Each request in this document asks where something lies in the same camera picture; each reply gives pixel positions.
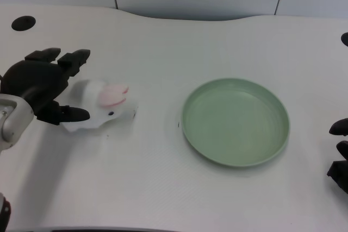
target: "white plush rabbit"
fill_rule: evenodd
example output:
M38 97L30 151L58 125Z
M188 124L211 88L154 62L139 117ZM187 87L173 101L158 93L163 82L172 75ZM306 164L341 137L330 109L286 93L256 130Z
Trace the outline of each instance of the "white plush rabbit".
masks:
M98 128L103 123L116 119L123 113L128 86L107 84L100 80L84 80L74 84L69 94L68 104L85 109L90 119L82 122L64 122L68 131Z

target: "green plate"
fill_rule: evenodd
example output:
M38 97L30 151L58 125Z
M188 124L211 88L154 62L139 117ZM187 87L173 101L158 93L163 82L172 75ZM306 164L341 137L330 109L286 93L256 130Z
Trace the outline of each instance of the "green plate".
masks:
M190 144L208 159L247 167L272 159L286 146L290 123L283 104L264 87L220 79L191 93L182 127Z

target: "plate rim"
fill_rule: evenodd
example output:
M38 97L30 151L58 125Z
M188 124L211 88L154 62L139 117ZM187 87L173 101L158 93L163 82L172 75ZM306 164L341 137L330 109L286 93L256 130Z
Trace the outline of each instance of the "plate rim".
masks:
M261 88L265 89L266 91L268 91L269 93L271 93L281 104L281 106L283 107L284 111L285 111L285 115L287 117L287 122L288 122L288 132L287 132L287 137L285 138L283 144L279 147L279 149L270 157L264 159L264 160L260 160L260 161L257 161L257 162L254 162L254 163L251 163L251 164L242 164L242 165L238 165L238 164L226 164L226 163L223 163L223 162L219 162L217 160L214 160L206 155L204 155L202 152L200 152L193 144L192 142L190 141L190 139L188 138L187 136L187 131L185 130L184 128L184 124L183 124L183 118L184 118L184 109L185 109L185 106L188 102L188 100L191 98L191 96L201 87L207 85L207 84L210 84L212 82L215 82L215 81L222 81L222 80L242 80L242 81L247 81L249 83L252 83L252 84L256 84L258 86L260 86ZM253 81L250 81L250 80L247 80L247 79L243 79L243 78L234 78L234 77L231 77L231 78L218 78L218 79L214 79L214 80L210 80L210 81L207 81L205 82L204 84L201 84L199 85L197 88L195 88L193 91L190 92L190 94L188 95L188 97L185 99L185 102L182 106L182 109L181 109L181 126L182 126L182 130L183 130L183 133L184 133L184 136L185 138L187 139L187 141L190 143L190 146L192 146L192 148L195 149L195 151L197 151L198 153L200 153L201 155L203 155L205 158L207 158L208 160L210 161L213 161L215 163L218 163L220 165L224 165L224 166L229 166L229 167L252 167L252 166L256 166L256 165L260 165L260 164L263 164L267 161L270 161L272 160L273 158L275 158L276 156L278 156L284 149L285 147L287 146L288 144L288 141L289 141L289 135L290 135L290 117L289 117L289 113L286 109L286 107L284 106L283 102L278 98L278 96L276 96L273 92L271 92L268 88L258 84L258 83L255 83Z

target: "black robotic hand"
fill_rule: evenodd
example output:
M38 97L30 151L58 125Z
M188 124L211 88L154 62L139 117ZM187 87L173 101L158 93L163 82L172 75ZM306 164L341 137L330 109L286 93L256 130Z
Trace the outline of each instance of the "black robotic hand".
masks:
M335 122L329 133L332 135L348 135L348 118ZM345 160L334 161L327 172L337 185L348 193L348 141L341 141L336 145L338 152Z
M59 125L60 122L79 122L89 119L86 110L59 106L54 99L68 86L68 79L79 72L90 51L67 53L51 64L60 48L35 51L24 61L14 64L1 79L0 93L23 98L33 109L38 120Z

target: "pink bunny ear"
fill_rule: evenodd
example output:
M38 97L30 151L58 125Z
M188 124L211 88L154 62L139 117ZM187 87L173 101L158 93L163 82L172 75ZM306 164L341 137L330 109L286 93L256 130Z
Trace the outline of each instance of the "pink bunny ear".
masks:
M99 93L98 102L102 107L115 106L123 103L128 92L128 86L124 84L107 85Z

